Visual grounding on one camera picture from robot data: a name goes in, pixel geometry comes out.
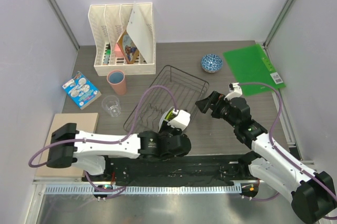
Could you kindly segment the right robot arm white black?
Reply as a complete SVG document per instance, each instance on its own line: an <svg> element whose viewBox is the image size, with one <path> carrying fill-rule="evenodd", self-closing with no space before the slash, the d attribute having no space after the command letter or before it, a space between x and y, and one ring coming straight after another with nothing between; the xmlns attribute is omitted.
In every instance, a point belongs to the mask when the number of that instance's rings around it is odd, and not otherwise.
<svg viewBox="0 0 337 224"><path fill-rule="evenodd" d="M304 223L315 223L336 209L331 176L315 172L284 150L270 131L252 119L244 98L235 95L227 99L214 91L195 104L201 113L211 110L211 117L225 120L234 128L236 138L251 149L237 167L240 177L266 182L291 204Z"/></svg>

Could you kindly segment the green plate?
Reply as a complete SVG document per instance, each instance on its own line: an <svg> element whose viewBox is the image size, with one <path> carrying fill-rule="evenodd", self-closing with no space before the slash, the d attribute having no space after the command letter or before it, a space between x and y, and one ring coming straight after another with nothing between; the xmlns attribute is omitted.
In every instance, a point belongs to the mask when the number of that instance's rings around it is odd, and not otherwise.
<svg viewBox="0 0 337 224"><path fill-rule="evenodd" d="M176 117L176 114L175 114L175 110L172 109L171 111L169 111L165 117L165 120L167 122L170 122L172 119L174 119Z"/></svg>

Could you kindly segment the pink plastic cup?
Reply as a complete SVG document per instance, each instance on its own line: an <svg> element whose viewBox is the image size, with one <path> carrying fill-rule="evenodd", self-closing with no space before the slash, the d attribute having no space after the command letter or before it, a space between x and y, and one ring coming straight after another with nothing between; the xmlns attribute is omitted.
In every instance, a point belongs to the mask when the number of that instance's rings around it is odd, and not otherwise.
<svg viewBox="0 0 337 224"><path fill-rule="evenodd" d="M127 92L125 74L121 70L113 70L107 75L107 82L118 95L124 95Z"/></svg>

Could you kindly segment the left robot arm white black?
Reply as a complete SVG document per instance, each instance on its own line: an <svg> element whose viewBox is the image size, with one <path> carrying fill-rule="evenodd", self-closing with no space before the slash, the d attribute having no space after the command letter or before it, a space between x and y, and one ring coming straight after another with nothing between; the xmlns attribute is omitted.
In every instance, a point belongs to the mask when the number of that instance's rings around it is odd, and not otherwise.
<svg viewBox="0 0 337 224"><path fill-rule="evenodd" d="M181 129L126 136L89 133L78 130L75 123L67 123L52 133L46 165L54 169L77 167L107 181L112 175L107 157L167 160L183 157L191 148L190 139Z"/></svg>

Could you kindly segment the clear plastic cup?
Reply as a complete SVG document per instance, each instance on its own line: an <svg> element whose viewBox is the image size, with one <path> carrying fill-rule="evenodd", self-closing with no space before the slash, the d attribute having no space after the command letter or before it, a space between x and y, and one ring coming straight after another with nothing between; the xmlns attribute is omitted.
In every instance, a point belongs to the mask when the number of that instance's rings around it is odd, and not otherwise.
<svg viewBox="0 0 337 224"><path fill-rule="evenodd" d="M102 108L113 118L121 114L120 101L114 95L109 95L103 99Z"/></svg>

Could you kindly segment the light blue plastic cup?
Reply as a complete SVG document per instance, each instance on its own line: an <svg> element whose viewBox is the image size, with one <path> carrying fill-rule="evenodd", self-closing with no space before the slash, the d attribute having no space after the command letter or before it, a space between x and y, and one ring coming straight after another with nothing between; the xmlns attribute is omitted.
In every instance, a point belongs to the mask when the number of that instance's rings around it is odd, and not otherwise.
<svg viewBox="0 0 337 224"><path fill-rule="evenodd" d="M124 80L124 73L120 71L112 72L108 80L112 84L119 84Z"/></svg>

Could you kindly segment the black wire dish rack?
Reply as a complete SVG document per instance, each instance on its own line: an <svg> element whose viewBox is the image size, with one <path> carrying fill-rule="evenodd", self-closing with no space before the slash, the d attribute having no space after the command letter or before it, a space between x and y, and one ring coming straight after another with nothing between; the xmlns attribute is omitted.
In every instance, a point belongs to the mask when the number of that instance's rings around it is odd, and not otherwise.
<svg viewBox="0 0 337 224"><path fill-rule="evenodd" d="M141 96L154 85L168 88L175 100L173 101L170 94L162 88L151 90L142 101L134 131L157 131L161 116L174 104L177 104L179 109L185 110L191 115L191 121L185 133L191 136L195 132L195 117L197 115L195 102L204 98L208 92L210 84L206 79L200 78L197 73L166 65L156 75L140 75L134 78L129 77L127 80L128 91L126 96L122 98L122 109L126 114L123 123L124 132L131 129L136 106Z"/></svg>

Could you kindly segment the blue patterned ceramic bowl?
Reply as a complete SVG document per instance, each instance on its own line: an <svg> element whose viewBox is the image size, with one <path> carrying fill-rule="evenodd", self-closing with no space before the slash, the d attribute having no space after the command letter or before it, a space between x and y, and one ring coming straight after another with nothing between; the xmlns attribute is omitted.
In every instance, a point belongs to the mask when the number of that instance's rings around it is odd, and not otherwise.
<svg viewBox="0 0 337 224"><path fill-rule="evenodd" d="M207 54L201 59L201 67L208 73L216 73L223 67L223 61L216 54Z"/></svg>

